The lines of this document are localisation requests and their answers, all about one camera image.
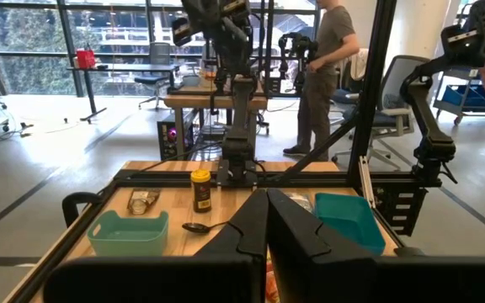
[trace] gray floor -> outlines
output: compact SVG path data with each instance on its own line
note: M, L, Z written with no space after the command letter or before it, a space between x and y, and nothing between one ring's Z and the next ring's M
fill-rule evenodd
M31 136L0 142L0 260L18 262L42 256L65 229L61 200L67 194L98 191L126 161L159 158L155 122L166 116L167 110L138 111L139 98L97 100L99 108L105 105L109 109L88 125L77 121L89 111L84 98L5 98L7 114L35 127L30 129ZM291 102L271 101L269 109ZM295 143L296 104L267 113L265 118L271 123L270 135L262 130L258 136L257 157L289 160L280 148L270 147ZM458 127L454 127L453 118L442 114L440 125L456 139L456 159L450 169L459 184L445 179L444 188L429 191L413 236L404 240L432 255L485 255L485 117L465 118ZM376 147L390 148L392 159L408 170L419 140L420 134L414 133L385 139ZM343 138L331 148L331 155L349 149L350 144ZM340 168L345 169L347 161L341 157ZM372 161L370 168L392 170L378 161ZM0 264L0 301L28 269Z

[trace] bottle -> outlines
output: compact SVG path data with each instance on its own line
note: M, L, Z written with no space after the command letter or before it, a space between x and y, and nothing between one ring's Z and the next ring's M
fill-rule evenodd
M205 213L211 210L211 172L205 169L194 170L190 174L194 193L194 211Z

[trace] yellow lid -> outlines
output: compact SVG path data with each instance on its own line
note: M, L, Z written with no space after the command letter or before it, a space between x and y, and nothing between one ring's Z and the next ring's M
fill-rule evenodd
M192 182L207 182L211 180L211 173L205 169L196 169L190 174Z

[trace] spoon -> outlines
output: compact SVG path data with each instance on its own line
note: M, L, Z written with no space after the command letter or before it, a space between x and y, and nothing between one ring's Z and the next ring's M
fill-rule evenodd
M207 233L209 233L209 231L211 231L211 229L213 229L217 226L224 225L226 223L227 223L227 221L215 224L213 226L206 226L206 225L203 225L201 223L184 223L183 228L187 231L191 231L191 232L195 232L195 233L201 233L201 234L207 234Z

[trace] red container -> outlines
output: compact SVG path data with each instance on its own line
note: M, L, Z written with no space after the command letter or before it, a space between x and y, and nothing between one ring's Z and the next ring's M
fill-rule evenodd
M78 68L87 69L94 67L94 52L92 50L77 50L76 57Z

